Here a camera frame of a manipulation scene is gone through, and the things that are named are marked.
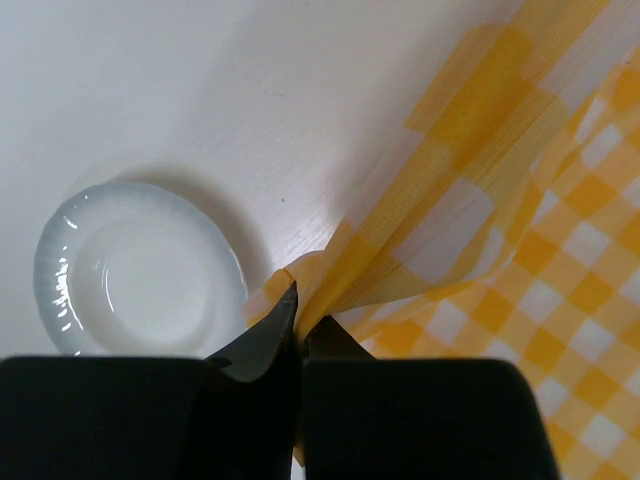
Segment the plate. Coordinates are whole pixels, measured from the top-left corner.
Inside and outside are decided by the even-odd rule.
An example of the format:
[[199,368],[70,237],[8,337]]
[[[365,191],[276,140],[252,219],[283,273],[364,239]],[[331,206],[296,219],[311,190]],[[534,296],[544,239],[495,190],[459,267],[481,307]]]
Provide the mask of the plate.
[[109,182],[67,200],[42,232],[33,277],[63,354],[202,358],[245,330],[231,246],[194,205],[155,185]]

